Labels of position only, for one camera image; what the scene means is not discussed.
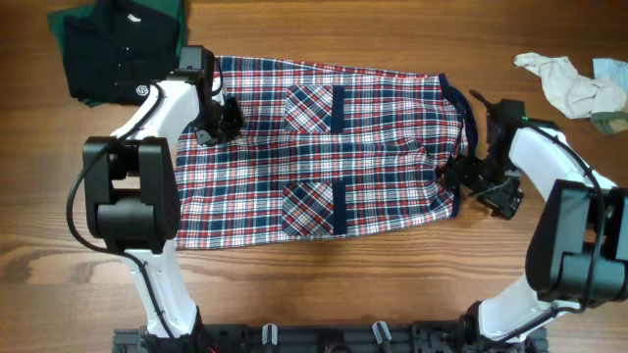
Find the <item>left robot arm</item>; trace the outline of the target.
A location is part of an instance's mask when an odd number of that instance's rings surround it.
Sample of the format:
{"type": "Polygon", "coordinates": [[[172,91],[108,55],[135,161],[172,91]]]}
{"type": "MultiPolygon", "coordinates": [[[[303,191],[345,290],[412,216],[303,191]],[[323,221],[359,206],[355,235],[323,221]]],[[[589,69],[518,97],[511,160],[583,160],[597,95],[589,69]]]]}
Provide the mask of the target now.
{"type": "Polygon", "coordinates": [[[84,188],[87,227],[102,252],[131,270],[154,341],[179,344],[199,333],[174,244],[181,201],[171,151],[186,127],[206,147],[239,136],[243,116],[225,88],[215,55],[187,46],[176,69],[141,86],[145,99],[123,126],[83,145],[75,185],[84,188]]]}

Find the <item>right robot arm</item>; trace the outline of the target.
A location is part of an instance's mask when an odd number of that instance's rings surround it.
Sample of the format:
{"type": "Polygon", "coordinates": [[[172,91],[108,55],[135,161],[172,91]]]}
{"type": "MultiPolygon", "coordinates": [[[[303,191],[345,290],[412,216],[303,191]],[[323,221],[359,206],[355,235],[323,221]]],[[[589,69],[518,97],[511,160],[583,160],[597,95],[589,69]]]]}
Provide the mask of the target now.
{"type": "Polygon", "coordinates": [[[627,298],[627,191],[598,174],[553,122],[530,119],[521,101],[486,102],[488,154],[460,156],[444,183],[465,186],[497,217],[511,219],[526,175],[545,206],[524,274],[474,303],[455,329],[459,347],[480,352],[520,344],[566,314],[627,298]]]}

